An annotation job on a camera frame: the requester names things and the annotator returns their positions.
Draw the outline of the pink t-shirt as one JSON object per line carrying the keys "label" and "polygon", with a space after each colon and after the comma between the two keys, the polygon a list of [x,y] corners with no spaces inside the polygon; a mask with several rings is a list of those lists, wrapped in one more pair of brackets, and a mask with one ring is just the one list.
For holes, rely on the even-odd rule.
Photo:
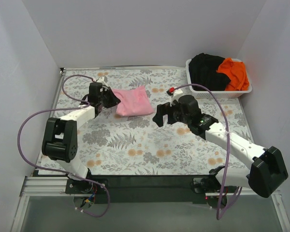
{"label": "pink t-shirt", "polygon": [[145,116],[154,113],[144,86],[131,90],[113,89],[113,93],[121,101],[116,108],[116,113],[120,116]]}

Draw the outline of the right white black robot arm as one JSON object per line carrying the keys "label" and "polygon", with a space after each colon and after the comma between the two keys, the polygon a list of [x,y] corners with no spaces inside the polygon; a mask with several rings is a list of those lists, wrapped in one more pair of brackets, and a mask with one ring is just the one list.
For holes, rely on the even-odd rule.
{"label": "right white black robot arm", "polygon": [[187,125],[193,134],[229,151],[247,167],[248,170],[242,172],[232,171],[225,165],[210,170],[199,183],[205,190],[220,192],[228,186],[244,187],[268,198],[289,177],[278,148],[265,148],[228,132],[216,118],[202,113],[197,100],[191,95],[159,104],[153,117],[158,127],[163,126],[164,116],[167,116],[168,124],[181,122]]}

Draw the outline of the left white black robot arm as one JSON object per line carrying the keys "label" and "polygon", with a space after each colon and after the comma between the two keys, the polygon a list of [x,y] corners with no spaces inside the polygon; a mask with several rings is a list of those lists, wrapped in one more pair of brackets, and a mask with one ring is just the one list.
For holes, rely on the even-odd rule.
{"label": "left white black robot arm", "polygon": [[80,108],[46,122],[42,154],[57,162],[67,173],[72,185],[82,193],[93,189],[90,170],[81,162],[78,151],[78,129],[99,115],[103,108],[120,103],[111,88],[103,81],[90,83],[89,93],[82,98]]}

